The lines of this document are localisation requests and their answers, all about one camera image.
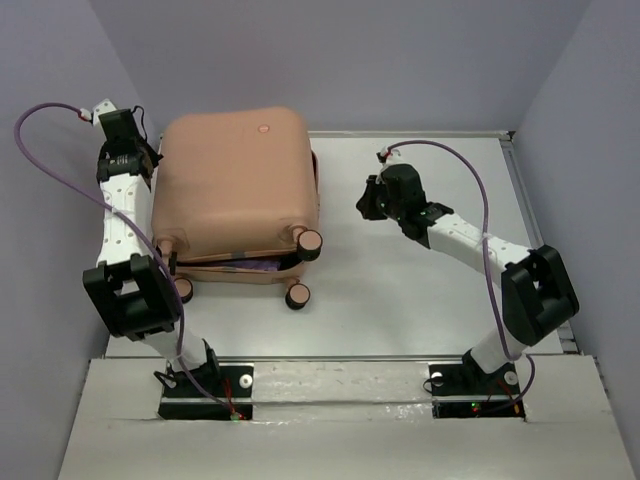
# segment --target suitcase wheel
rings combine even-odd
[[[313,262],[322,250],[322,235],[315,230],[305,230],[298,235],[297,254],[303,262]]]
[[[191,283],[191,280],[184,277],[176,278],[175,282],[178,293],[180,294],[180,299],[184,305],[193,298],[193,283]]]
[[[284,301],[291,310],[300,310],[311,298],[309,287],[302,283],[296,283],[287,290]]]

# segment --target white table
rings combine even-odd
[[[231,423],[157,419],[161,359],[94,360],[59,478],[633,480],[593,360],[536,363],[527,422],[434,419],[428,365],[401,361],[256,363]]]
[[[405,238],[396,224],[368,222],[355,203],[375,153],[404,137],[316,137],[324,249],[303,282],[312,292],[301,311],[284,304],[281,285],[195,286],[186,321],[224,357],[353,357],[461,355],[494,324],[484,279],[444,255]],[[466,156],[490,202],[490,231],[530,245],[498,138],[437,138]],[[466,167],[428,146],[402,148],[420,172],[429,200],[480,226],[481,197]],[[561,353],[554,333],[534,348]],[[149,347],[111,339],[108,357],[153,356]]]
[[[165,362],[111,340],[107,358],[91,364],[60,480],[633,480],[593,360],[562,355],[555,333],[534,349],[545,355],[536,356],[526,422],[433,418],[421,388],[428,361],[402,357],[460,355],[493,318],[478,274],[355,210],[375,152],[397,140],[313,139],[325,250],[305,277],[313,299],[303,311],[289,311],[278,286],[196,285],[187,321],[221,356],[298,360],[255,362],[253,421],[156,418],[151,372]],[[498,139],[440,141],[479,170],[492,233],[528,244]],[[428,147],[403,154],[429,199],[480,222],[479,192],[455,158]],[[310,356],[351,361],[299,361]],[[528,363],[516,369],[526,382]]]

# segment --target suitcase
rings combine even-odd
[[[300,283],[322,247],[318,165],[304,119],[282,107],[191,114],[167,128],[157,169],[154,242],[188,301],[191,281]]]

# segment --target gray wall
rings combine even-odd
[[[640,474],[640,2],[593,1],[515,143],[545,240],[575,280],[578,342],[601,362]]]
[[[286,104],[315,129],[515,129],[588,0],[90,0],[164,128]]]
[[[13,143],[28,107],[102,98],[130,105],[133,85],[85,0],[0,6],[0,477],[57,477],[87,361],[106,339],[82,289],[102,212],[31,167]],[[102,134],[73,113],[25,125],[34,153],[93,191]]]

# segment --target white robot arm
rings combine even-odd
[[[83,274],[85,289],[113,336],[149,345],[170,362],[174,372],[181,372],[177,299],[170,280],[140,238],[115,214],[124,214],[151,238],[151,179],[161,157],[140,135],[131,110],[118,110],[106,99],[94,107],[92,120],[106,136],[97,177],[104,201],[114,211],[105,210],[102,249],[96,267]],[[190,371],[206,366],[211,352],[202,338],[185,330],[182,363]]]
[[[379,175],[370,175],[356,208],[366,220],[392,219],[409,239],[485,272],[482,231],[451,208],[428,202],[420,176],[409,164],[385,165]],[[504,328],[494,329],[465,353],[459,379],[490,377],[579,309],[555,249],[544,245],[533,250],[496,237],[487,243],[491,279],[502,290]]]

